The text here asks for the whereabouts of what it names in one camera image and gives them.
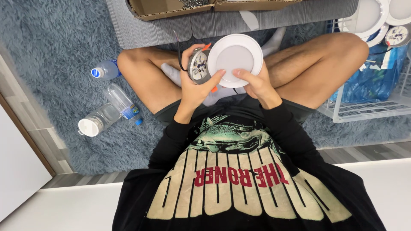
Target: black t-shirt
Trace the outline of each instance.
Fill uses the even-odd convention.
[[[324,162],[284,104],[266,125],[172,122],[126,177],[113,230],[385,230],[362,179]]]

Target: hand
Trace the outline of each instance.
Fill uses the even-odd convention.
[[[272,109],[282,103],[281,97],[271,86],[265,62],[256,76],[244,69],[234,69],[233,75],[249,83],[244,86],[245,91],[252,98],[258,99],[264,109]]]
[[[188,60],[193,54],[194,49],[205,46],[205,44],[194,44],[185,50],[182,53],[181,65],[187,69]],[[181,102],[174,115],[174,120],[182,124],[190,123],[194,110],[206,99],[210,91],[220,83],[225,73],[225,70],[219,70],[207,82],[197,85],[190,79],[188,72],[181,70]]]
[[[182,66],[184,68],[187,68],[188,60],[190,59],[190,56],[193,54],[193,50],[204,46],[204,44],[195,44],[187,50],[185,50],[182,53],[181,57]],[[189,108],[196,109],[206,99],[210,91],[218,83],[220,83],[220,80],[225,73],[225,70],[219,70],[207,82],[197,85],[190,79],[190,77],[188,76],[188,72],[181,70],[181,104]]]

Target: white sock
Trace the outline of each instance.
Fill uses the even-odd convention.
[[[161,70],[163,70],[164,74],[170,78],[170,80],[175,83],[177,86],[181,87],[181,79],[180,79],[180,71],[176,68],[163,63],[161,65]],[[203,104],[206,106],[211,106],[217,103],[217,101],[221,98],[236,95],[236,94],[244,94],[245,90],[243,87],[236,88],[237,93],[234,91],[233,88],[223,88],[221,85],[217,84],[218,90],[214,93],[209,93],[207,98],[203,101]]]
[[[262,47],[263,57],[277,53],[280,49],[282,38],[284,37],[287,27],[279,27],[274,32],[270,40],[268,40]]]

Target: fluffy blue rug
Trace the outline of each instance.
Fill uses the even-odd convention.
[[[162,125],[123,78],[101,81],[89,75],[94,64],[116,58],[121,50],[105,1],[2,0],[0,12],[0,41],[14,58],[21,78],[48,111],[70,150],[72,166],[87,175],[144,168],[162,135]],[[321,23],[289,27],[282,47],[302,43],[321,34],[323,28]],[[263,43],[272,33],[248,34]],[[185,46],[195,42],[191,39]],[[120,120],[97,137],[79,136],[77,122],[106,102],[102,90],[111,82],[140,103],[145,122],[136,127]],[[411,132],[410,118],[334,124],[315,113],[305,129],[320,148],[361,145],[406,138]]]

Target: wooden floor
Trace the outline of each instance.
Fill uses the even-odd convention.
[[[319,152],[329,164],[411,158],[411,142],[324,149]],[[42,189],[122,182],[127,174],[128,172],[113,172],[97,176],[82,176],[78,173],[60,174]]]

